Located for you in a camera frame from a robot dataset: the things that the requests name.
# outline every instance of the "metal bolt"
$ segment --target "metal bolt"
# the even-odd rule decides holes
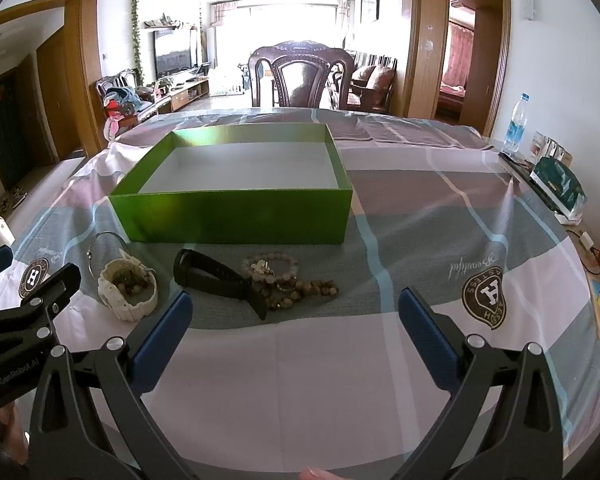
[[[62,354],[64,354],[64,346],[62,345],[56,345],[51,349],[51,355],[53,357],[60,357]]]
[[[529,350],[533,355],[542,355],[542,347],[538,343],[529,343],[526,346],[526,349]]]
[[[466,341],[469,343],[469,346],[472,346],[473,348],[482,348],[485,344],[484,338],[477,334],[471,334]]]
[[[48,326],[43,326],[42,328],[39,328],[38,331],[36,332],[38,339],[44,339],[49,334],[51,334],[51,330],[49,330]]]
[[[125,344],[125,340],[121,337],[112,337],[107,341],[107,348],[109,350],[120,350]]]

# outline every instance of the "television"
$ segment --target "television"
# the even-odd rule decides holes
[[[160,79],[192,67],[191,30],[154,30],[155,73]]]

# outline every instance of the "green ivy garland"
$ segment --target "green ivy garland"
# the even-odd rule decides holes
[[[134,44],[134,62],[138,71],[138,85],[144,84],[144,74],[142,73],[142,63],[140,61],[140,27],[138,24],[138,0],[131,0],[131,30]]]

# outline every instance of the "wall picture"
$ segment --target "wall picture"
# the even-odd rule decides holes
[[[380,0],[361,0],[360,23],[374,22],[380,18]]]

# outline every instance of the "water bottle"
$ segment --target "water bottle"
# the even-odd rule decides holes
[[[509,131],[507,132],[507,137],[504,139],[504,146],[502,148],[502,151],[509,153],[509,155],[517,152],[520,146],[520,140],[522,140],[522,135],[525,133],[526,104],[528,102],[529,96],[522,94],[520,101],[518,101],[516,107],[513,108],[513,116],[511,117],[511,122],[509,124]]]

